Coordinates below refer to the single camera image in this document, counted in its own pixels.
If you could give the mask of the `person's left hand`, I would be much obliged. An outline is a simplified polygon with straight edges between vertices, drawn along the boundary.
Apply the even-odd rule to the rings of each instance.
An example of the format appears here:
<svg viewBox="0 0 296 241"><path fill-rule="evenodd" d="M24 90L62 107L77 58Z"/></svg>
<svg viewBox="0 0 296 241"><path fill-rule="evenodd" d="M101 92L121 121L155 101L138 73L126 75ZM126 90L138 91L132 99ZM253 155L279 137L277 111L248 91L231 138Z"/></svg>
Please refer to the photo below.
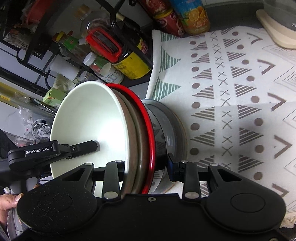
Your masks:
<svg viewBox="0 0 296 241"><path fill-rule="evenodd" d="M0 197L0 218L1 218L1 228L6 231L6 222L8 217L8 212L11 209L16 208L18 201L24 196L23 193L18 195L15 194L2 194Z"/></svg>

